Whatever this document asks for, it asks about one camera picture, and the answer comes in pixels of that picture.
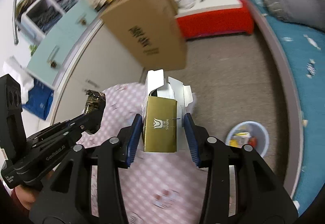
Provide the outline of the left hand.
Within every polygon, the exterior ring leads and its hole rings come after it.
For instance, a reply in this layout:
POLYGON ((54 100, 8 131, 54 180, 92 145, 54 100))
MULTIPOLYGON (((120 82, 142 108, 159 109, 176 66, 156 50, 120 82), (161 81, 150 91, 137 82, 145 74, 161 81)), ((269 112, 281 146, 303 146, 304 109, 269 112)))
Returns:
POLYGON ((24 185, 18 185, 11 192, 11 198, 16 207, 28 216, 31 207, 39 196, 39 191, 24 185))

